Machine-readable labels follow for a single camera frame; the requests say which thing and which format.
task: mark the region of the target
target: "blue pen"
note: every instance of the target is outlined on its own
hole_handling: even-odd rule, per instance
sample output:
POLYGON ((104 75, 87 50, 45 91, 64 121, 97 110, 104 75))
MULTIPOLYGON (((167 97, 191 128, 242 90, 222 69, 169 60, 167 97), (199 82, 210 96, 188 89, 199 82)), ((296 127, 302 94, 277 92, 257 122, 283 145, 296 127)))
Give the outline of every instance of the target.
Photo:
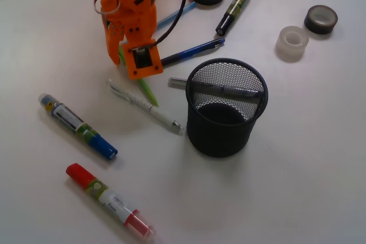
MULTIPOLYGON (((183 13, 182 15, 188 13, 189 11, 192 11, 195 7, 197 6, 197 4, 195 2, 192 2, 188 5, 186 5, 183 9, 183 13)), ((156 31, 161 30, 162 28, 164 28, 167 24, 171 23, 174 21, 174 19, 177 17, 178 11, 175 11, 174 13, 172 13, 171 15, 167 16, 166 18, 160 20, 158 22, 158 25, 156 27, 156 31)))
POLYGON ((167 66, 167 65, 170 65, 170 64, 172 64, 174 62, 177 62, 179 60, 192 57, 195 54, 201 53, 203 51, 210 50, 210 49, 215 49, 215 48, 219 47, 219 45, 222 45, 224 42, 225 42, 225 38, 215 39, 215 40, 212 40, 212 41, 207 42, 205 44, 202 44, 202 45, 199 45, 197 47, 191 48, 189 50, 182 51, 181 53, 173 54, 169 57, 163 58, 161 60, 161 63, 162 63, 163 66, 167 66))

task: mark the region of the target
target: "black mesh pencil holder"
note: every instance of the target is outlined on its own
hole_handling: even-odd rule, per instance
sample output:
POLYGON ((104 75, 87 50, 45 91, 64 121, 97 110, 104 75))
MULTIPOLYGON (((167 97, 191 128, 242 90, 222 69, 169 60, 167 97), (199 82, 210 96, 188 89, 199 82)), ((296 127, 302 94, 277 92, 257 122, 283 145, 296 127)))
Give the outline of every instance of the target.
POLYGON ((211 157, 238 153, 266 108, 268 89, 248 64, 229 58, 204 62, 186 84, 188 137, 211 157))

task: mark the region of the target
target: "marker cap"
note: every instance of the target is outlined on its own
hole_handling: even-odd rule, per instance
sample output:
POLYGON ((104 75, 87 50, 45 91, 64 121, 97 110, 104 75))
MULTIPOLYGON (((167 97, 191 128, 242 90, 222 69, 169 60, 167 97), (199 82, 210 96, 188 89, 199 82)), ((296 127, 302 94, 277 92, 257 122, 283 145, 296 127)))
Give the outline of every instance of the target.
POLYGON ((89 146, 102 154, 108 160, 112 159, 118 153, 117 149, 102 138, 100 134, 96 134, 89 141, 89 146))
POLYGON ((74 163, 67 167, 66 173, 73 179, 73 181, 78 183, 83 190, 86 190, 89 183, 96 178, 78 163, 74 163))

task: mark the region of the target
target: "marker label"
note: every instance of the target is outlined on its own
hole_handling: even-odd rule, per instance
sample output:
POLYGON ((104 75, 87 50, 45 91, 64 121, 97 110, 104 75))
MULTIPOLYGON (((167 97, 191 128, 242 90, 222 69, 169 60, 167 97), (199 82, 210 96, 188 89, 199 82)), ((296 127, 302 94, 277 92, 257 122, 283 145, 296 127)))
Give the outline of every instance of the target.
POLYGON ((106 207, 115 217, 117 217, 123 224, 126 222, 132 211, 126 208, 125 202, 122 197, 115 193, 113 190, 105 190, 99 197, 99 202, 103 207, 106 207))
POLYGON ((70 131, 76 134, 76 131, 84 124, 84 121, 74 114, 64 104, 56 107, 53 111, 55 116, 62 124, 64 124, 70 131))

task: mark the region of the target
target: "silver pen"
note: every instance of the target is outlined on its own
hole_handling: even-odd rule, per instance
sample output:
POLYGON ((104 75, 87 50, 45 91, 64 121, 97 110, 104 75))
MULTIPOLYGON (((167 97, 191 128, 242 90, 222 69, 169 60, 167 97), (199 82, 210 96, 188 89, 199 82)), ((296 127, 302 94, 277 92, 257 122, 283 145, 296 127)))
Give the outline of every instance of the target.
MULTIPOLYGON (((181 90, 185 90, 186 84, 187 80, 174 77, 169 78, 168 82, 169 87, 181 90)), ((248 90, 242 87, 213 85, 203 82, 193 82, 191 85, 194 85, 198 93, 206 93, 216 97, 224 97, 226 99, 249 100, 262 98, 264 96, 263 91, 248 90)))
POLYGON ((165 111, 163 111, 160 107, 154 106, 147 102, 146 100, 126 91, 118 87, 116 84, 113 83, 111 79, 107 81, 107 85, 110 87, 110 90, 116 96, 128 101, 132 105, 136 105, 149 113, 152 117, 156 120, 160 121, 169 130, 172 132, 181 135, 184 132, 184 128, 174 119, 170 117, 165 111))

